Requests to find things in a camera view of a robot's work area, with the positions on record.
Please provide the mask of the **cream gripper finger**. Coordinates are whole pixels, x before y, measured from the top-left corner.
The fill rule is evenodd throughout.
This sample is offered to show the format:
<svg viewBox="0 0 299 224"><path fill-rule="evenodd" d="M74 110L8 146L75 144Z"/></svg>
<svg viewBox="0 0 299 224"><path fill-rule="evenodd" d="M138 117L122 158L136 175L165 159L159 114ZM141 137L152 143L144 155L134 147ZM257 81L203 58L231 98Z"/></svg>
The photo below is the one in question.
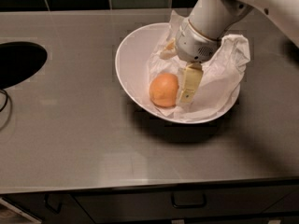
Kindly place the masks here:
<svg viewBox="0 0 299 224"><path fill-rule="evenodd" d="M172 38L163 48L160 53L160 58L163 60L168 60L177 55L175 48L175 39Z"/></svg>
<svg viewBox="0 0 299 224"><path fill-rule="evenodd" d="M177 104L189 104L192 102L203 74L204 71L200 63L186 63L183 68L179 68Z"/></svg>

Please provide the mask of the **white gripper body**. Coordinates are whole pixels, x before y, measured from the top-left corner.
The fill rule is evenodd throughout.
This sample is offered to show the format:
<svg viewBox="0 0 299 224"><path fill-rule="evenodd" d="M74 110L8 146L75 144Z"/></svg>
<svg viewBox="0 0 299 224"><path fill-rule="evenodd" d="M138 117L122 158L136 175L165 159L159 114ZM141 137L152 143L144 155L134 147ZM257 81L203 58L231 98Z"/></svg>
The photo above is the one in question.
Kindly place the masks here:
<svg viewBox="0 0 299 224"><path fill-rule="evenodd" d="M199 34L187 18L179 26L175 37L177 56L188 63L209 61L219 46L219 40L209 39Z"/></svg>

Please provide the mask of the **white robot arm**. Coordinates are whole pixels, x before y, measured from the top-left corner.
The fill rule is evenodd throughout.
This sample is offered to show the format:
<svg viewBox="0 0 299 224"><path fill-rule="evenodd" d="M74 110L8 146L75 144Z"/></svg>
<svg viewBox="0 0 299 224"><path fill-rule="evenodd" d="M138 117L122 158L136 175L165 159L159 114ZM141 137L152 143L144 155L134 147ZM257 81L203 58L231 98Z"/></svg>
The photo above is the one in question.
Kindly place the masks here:
<svg viewBox="0 0 299 224"><path fill-rule="evenodd" d="M187 63L178 96L182 103L192 100L203 76L201 64L217 52L224 33L254 8L299 46L299 0L198 0L166 45Z"/></svg>

